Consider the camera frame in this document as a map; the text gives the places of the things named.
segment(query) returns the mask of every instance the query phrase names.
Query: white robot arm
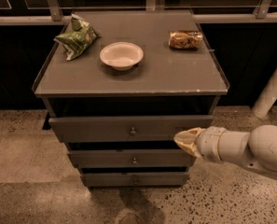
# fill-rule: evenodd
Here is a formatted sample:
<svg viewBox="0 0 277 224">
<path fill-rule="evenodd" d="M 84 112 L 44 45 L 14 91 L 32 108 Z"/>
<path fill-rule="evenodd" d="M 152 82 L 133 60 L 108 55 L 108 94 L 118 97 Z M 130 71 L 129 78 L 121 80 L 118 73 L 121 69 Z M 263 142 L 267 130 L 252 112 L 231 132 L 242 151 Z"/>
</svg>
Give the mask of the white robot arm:
<svg viewBox="0 0 277 224">
<path fill-rule="evenodd" d="M 277 180 L 277 126 L 263 125 L 250 133 L 219 127 L 195 128 L 177 133 L 174 141 L 195 157 L 231 162 Z"/>
</svg>

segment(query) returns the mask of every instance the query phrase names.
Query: gray tabletop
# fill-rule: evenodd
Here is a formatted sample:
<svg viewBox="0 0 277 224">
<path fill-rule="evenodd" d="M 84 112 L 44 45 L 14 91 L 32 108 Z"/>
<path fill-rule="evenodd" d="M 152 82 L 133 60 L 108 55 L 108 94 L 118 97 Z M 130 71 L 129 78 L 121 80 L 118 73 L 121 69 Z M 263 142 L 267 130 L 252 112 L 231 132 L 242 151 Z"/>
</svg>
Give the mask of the gray tabletop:
<svg viewBox="0 0 277 224">
<path fill-rule="evenodd" d="M 170 49 L 169 32 L 198 30 L 188 11 L 91 11 L 77 15 L 92 25 L 97 38 L 80 57 L 67 62 L 60 45 L 36 90 L 37 97 L 221 95 L 228 91 L 202 43 L 197 51 Z M 120 72 L 100 60 L 102 48 L 132 42 L 144 59 Z"/>
</svg>

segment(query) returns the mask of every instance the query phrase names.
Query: floor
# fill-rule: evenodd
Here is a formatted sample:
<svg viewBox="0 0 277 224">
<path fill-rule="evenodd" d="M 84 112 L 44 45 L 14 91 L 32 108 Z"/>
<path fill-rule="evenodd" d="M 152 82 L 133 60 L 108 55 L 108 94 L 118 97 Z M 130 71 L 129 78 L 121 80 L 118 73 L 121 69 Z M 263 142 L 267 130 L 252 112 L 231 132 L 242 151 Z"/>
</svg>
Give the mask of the floor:
<svg viewBox="0 0 277 224">
<path fill-rule="evenodd" d="M 127 210 L 144 223 L 277 223 L 277 181 L 229 163 L 198 159 L 181 188 L 87 189 L 45 110 L 0 111 L 0 223 L 116 223 Z M 250 132 L 277 125 L 248 106 L 217 107 L 214 126 Z"/>
</svg>

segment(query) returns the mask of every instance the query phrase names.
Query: gold can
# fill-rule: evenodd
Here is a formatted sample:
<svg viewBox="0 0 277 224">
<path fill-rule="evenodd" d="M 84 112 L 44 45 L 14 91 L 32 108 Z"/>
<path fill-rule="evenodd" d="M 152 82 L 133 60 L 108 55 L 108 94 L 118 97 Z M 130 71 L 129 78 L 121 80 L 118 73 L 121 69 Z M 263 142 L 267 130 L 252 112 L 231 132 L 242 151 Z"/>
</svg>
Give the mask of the gold can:
<svg viewBox="0 0 277 224">
<path fill-rule="evenodd" d="M 197 50 L 201 47 L 203 34 L 200 31 L 170 32 L 169 47 L 173 49 Z"/>
</svg>

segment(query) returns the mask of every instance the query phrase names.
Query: top drawer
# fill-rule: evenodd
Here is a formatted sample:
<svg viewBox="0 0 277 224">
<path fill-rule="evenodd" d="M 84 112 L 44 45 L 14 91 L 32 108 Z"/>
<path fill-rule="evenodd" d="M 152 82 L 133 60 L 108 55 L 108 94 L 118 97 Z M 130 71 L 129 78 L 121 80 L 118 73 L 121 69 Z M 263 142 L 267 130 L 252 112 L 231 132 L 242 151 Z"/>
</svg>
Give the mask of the top drawer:
<svg viewBox="0 0 277 224">
<path fill-rule="evenodd" d="M 208 127 L 213 116 L 69 117 L 49 123 L 60 142 L 173 140 L 176 133 Z"/>
</svg>

